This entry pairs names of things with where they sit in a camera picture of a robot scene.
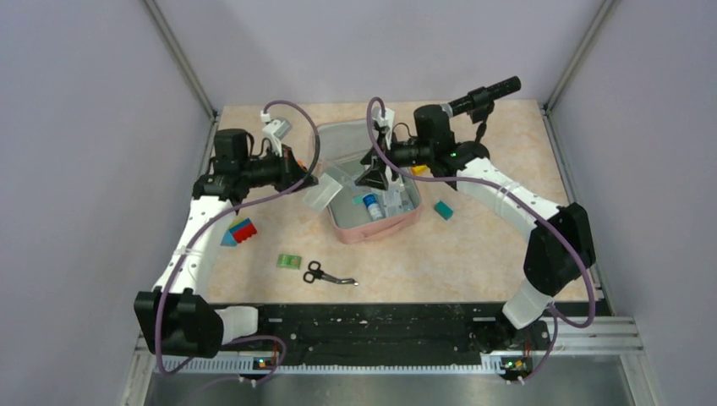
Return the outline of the white blue dropper bottle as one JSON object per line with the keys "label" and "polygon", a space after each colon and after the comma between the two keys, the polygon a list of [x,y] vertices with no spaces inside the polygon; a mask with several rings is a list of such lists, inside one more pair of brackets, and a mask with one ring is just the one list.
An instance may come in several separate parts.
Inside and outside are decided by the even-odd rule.
{"label": "white blue dropper bottle", "polygon": [[379,201],[373,193],[367,194],[363,199],[364,205],[372,221],[379,221],[384,218]]}

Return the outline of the white sachet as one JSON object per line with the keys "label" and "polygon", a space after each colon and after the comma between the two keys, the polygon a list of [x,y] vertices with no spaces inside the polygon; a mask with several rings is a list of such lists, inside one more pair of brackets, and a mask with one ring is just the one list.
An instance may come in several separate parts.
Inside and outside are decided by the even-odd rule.
{"label": "white sachet", "polygon": [[329,173],[323,173],[318,178],[318,184],[309,188],[302,202],[310,209],[321,212],[342,191],[342,184]]}

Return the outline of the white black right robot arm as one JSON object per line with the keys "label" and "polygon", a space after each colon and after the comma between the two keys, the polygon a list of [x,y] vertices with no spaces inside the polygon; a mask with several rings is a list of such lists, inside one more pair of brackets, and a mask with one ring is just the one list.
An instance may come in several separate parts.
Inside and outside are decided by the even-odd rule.
{"label": "white black right robot arm", "polygon": [[527,244],[523,280],[496,318],[498,342],[506,348],[519,348],[529,339],[529,325],[546,310],[565,321],[555,299],[575,280],[586,288],[588,314],[584,321],[570,324],[590,326],[597,297],[590,275],[595,252],[586,209],[577,202],[560,205],[547,200],[498,169],[480,139],[485,121],[477,122],[471,140],[458,139],[452,128],[458,110],[452,103],[418,108],[414,113],[416,135],[407,140],[394,140],[389,112],[379,97],[370,99],[365,108],[370,160],[376,160],[381,170],[390,169],[408,178],[414,177],[409,167],[427,166],[431,173],[427,182],[448,184],[480,202],[513,226]]}

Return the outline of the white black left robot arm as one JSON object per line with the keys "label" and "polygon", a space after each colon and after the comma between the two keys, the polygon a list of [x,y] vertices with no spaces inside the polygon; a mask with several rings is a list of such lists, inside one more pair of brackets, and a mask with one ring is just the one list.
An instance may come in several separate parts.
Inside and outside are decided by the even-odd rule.
{"label": "white black left robot arm", "polygon": [[283,143],[283,131],[265,130],[264,136],[268,146],[255,156],[248,131],[216,133],[211,167],[194,182],[188,218],[167,268],[150,290],[137,293],[134,312],[156,357],[212,358],[236,338],[255,350],[270,342],[271,327],[255,307],[216,310],[204,297],[221,242],[248,206],[249,192],[271,186],[283,196],[318,183]]}

